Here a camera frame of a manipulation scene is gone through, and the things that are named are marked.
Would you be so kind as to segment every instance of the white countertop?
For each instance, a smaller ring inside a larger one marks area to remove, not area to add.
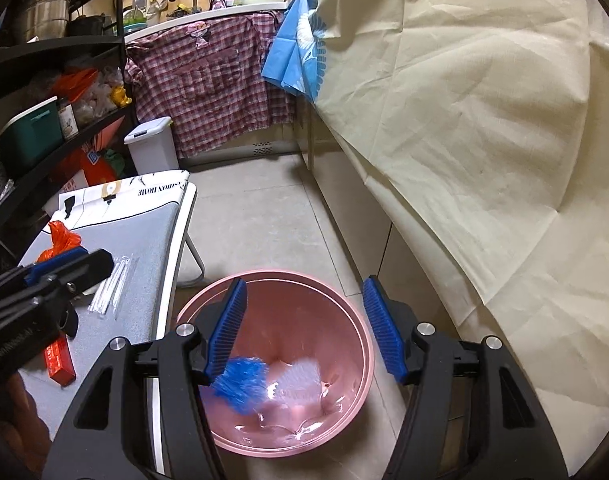
[[[124,37],[124,42],[129,44],[132,41],[139,40],[149,34],[161,32],[168,28],[177,27],[178,25],[187,25],[192,22],[201,22],[203,20],[209,20],[211,18],[223,18],[225,16],[233,16],[235,14],[249,14],[250,12],[260,12],[261,10],[285,10],[287,2],[272,2],[268,4],[249,4],[249,5],[238,5],[233,7],[227,7],[226,9],[216,10],[205,10],[204,12],[198,12],[197,14],[189,14],[188,16],[182,16],[174,20],[168,20],[152,27],[132,32]]]

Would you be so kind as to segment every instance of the white trash can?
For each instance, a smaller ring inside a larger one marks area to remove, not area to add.
[[[140,124],[124,138],[138,174],[178,169],[178,157],[171,134],[171,118],[161,117]]]

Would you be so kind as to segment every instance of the ironing board leg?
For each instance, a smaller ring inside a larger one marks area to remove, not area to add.
[[[198,254],[198,250],[196,249],[196,246],[193,244],[193,240],[189,237],[188,233],[185,233],[185,243],[187,244],[189,252],[195,259],[196,263],[198,264],[198,267],[200,267],[200,275],[193,280],[188,280],[188,282],[178,282],[176,284],[176,286],[179,286],[181,288],[196,286],[196,285],[198,285],[198,283],[200,283],[202,280],[204,280],[204,263],[202,263],[202,259],[200,258],[200,255]]]

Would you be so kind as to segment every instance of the blue mesh scrubber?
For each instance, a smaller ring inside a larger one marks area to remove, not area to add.
[[[257,357],[229,359],[222,375],[211,387],[217,397],[224,397],[229,406],[242,415],[251,415],[267,398],[268,366]]]

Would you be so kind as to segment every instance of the ventilation grille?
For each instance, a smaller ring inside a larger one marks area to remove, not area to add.
[[[271,148],[270,142],[256,142],[253,145],[254,156],[271,155],[272,153],[273,149]]]

